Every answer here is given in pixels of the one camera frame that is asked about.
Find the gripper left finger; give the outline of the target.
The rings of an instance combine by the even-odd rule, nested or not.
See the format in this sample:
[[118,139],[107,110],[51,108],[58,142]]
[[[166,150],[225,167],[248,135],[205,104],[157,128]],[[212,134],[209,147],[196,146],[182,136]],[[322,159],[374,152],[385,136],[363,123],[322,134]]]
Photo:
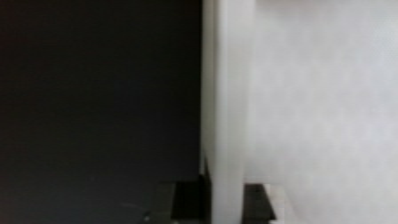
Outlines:
[[161,183],[141,224],[205,224],[207,193],[202,181]]

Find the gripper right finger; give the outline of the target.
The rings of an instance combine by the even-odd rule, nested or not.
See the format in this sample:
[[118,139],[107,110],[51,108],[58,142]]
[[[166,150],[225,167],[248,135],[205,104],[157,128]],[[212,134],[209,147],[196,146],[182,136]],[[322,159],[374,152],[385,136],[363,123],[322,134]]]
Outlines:
[[285,192],[273,184],[246,185],[244,224],[289,224]]

